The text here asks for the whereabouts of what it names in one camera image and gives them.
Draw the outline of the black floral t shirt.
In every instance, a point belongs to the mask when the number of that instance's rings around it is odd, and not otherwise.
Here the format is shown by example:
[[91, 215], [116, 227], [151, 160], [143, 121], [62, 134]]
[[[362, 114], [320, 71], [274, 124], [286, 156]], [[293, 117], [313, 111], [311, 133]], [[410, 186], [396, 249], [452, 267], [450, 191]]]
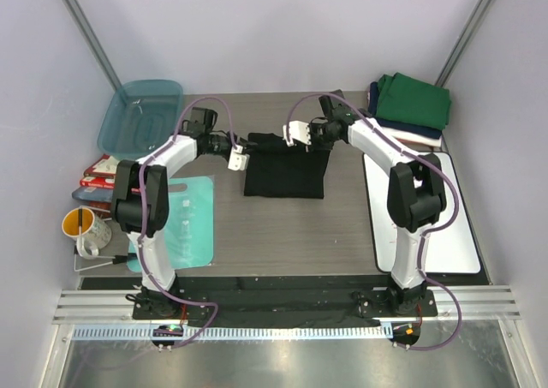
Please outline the black floral t shirt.
[[330, 150], [307, 151], [303, 145], [287, 146], [275, 134], [250, 133], [253, 144], [243, 193], [266, 198], [322, 200]]

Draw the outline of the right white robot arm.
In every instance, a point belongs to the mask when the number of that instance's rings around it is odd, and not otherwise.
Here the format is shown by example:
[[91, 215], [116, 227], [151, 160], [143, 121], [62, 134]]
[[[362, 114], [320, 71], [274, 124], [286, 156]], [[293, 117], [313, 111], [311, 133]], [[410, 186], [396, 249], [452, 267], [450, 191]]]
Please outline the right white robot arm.
[[396, 256], [387, 287], [391, 312], [414, 313], [426, 298], [424, 264], [430, 229], [447, 206], [441, 163], [421, 156], [387, 135], [373, 119], [343, 103], [341, 93], [319, 97], [326, 122], [310, 128], [310, 142], [342, 140], [366, 154], [388, 176], [386, 209], [397, 227]]

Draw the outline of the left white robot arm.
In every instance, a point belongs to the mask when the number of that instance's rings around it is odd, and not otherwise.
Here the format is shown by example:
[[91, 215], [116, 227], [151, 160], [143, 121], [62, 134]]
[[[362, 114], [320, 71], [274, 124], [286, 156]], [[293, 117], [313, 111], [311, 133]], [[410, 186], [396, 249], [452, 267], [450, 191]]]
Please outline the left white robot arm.
[[110, 213], [140, 263], [139, 297], [151, 300], [153, 309], [166, 319], [176, 317], [185, 302], [164, 236], [170, 178], [203, 155], [224, 158], [229, 170], [247, 168], [249, 142], [232, 130], [217, 131], [216, 120], [214, 110], [186, 109], [165, 143], [141, 158], [120, 161], [116, 168]]

